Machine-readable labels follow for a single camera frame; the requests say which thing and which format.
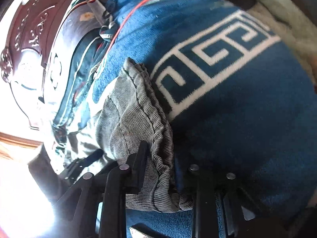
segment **blue fleece fabric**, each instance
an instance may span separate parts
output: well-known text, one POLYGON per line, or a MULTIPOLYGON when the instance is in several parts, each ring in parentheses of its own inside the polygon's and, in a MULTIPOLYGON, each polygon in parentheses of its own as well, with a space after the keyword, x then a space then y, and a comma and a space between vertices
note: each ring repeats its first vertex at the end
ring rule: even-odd
MULTIPOLYGON (((121 24, 140 1, 109 0, 107 8, 121 24)), ((223 0, 152 0, 121 30, 93 85, 94 102, 127 57, 145 63, 171 121, 180 191, 196 163, 234 172, 282 218, 305 208, 317 187, 317 96, 266 26, 223 0)), ((154 216, 127 212, 157 230, 154 216)))

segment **gray striped fabric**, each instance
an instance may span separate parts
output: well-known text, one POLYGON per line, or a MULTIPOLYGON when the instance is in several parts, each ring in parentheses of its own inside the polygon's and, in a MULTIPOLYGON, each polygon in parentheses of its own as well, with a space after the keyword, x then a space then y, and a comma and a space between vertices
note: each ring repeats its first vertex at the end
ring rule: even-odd
POLYGON ((71 160, 103 149, 103 158, 85 171, 96 174, 110 160, 125 163, 130 154, 137 152, 141 140, 149 144, 151 156, 142 190, 138 195, 126 196, 127 208, 165 213, 191 209, 191 200, 180 196, 175 187, 171 126, 145 67, 128 58, 102 110, 80 133, 69 136, 67 154, 71 160))

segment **bright light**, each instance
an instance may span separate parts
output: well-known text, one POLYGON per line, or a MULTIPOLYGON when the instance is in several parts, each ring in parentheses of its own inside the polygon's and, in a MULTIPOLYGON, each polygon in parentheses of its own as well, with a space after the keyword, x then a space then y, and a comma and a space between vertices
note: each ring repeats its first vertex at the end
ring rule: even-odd
POLYGON ((0 225, 10 238, 34 238, 54 223, 50 202, 28 167, 0 160, 0 225))

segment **silver bolt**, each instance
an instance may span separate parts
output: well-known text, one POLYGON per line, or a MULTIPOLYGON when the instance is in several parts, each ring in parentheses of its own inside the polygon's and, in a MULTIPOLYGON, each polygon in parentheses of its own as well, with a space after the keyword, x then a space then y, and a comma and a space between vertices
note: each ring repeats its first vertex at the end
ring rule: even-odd
POLYGON ((130 168, 130 166, 128 164, 122 164, 119 166, 120 170, 128 170, 130 168))
POLYGON ((234 173, 227 173, 227 178, 229 180, 234 180, 236 178, 236 175, 234 173))
POLYGON ((189 169, 192 170, 192 171, 198 171, 199 170, 199 166, 198 165, 191 165, 189 169))
POLYGON ((85 179, 85 180, 89 180, 90 178, 92 178, 93 174, 92 173, 85 173, 82 177, 85 179))

